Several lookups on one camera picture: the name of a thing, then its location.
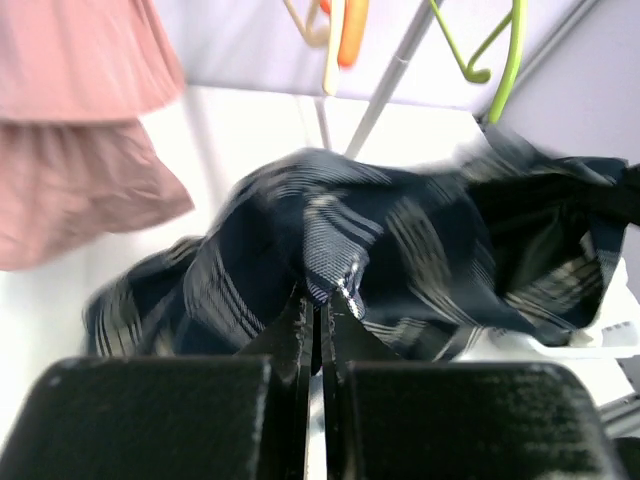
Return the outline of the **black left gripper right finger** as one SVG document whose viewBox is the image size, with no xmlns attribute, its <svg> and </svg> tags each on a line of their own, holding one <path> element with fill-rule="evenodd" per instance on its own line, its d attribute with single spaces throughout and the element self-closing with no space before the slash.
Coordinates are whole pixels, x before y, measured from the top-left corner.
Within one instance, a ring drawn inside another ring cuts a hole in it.
<svg viewBox="0 0 640 480">
<path fill-rule="evenodd" d="M 588 392 L 551 363 L 398 357 L 334 295 L 320 313 L 332 479 L 621 479 Z"/>
</svg>

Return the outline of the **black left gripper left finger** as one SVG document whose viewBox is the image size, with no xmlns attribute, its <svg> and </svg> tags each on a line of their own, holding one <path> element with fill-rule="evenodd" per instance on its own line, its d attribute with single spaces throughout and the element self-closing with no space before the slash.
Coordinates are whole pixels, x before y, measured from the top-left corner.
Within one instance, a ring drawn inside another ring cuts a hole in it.
<svg viewBox="0 0 640 480">
<path fill-rule="evenodd" d="M 233 356 L 69 358 L 35 383 L 5 479 L 300 479 L 313 308 L 299 294 Z"/>
</svg>

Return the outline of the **navy plaid skirt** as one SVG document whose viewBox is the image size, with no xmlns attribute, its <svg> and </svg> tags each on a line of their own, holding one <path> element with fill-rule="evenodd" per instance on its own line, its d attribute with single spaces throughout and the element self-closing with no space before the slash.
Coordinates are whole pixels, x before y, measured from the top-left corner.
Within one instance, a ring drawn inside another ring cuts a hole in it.
<svg viewBox="0 0 640 480">
<path fill-rule="evenodd" d="M 243 178 L 207 235 L 103 287 L 87 349 L 233 354 L 295 293 L 341 295 L 410 360 L 453 359 L 489 328 L 558 347 L 594 321 L 638 221 L 637 166 L 552 157 L 496 130 L 435 171 L 304 149 Z"/>
</svg>

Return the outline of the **pink pleated skirt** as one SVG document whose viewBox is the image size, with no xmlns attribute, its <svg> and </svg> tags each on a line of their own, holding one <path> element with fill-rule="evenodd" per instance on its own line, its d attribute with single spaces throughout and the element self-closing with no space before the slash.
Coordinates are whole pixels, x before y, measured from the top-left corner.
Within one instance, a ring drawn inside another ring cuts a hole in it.
<svg viewBox="0 0 640 480">
<path fill-rule="evenodd" d="M 3 270 L 192 209 L 140 121 L 184 86 L 150 1 L 2 3 Z"/>
</svg>

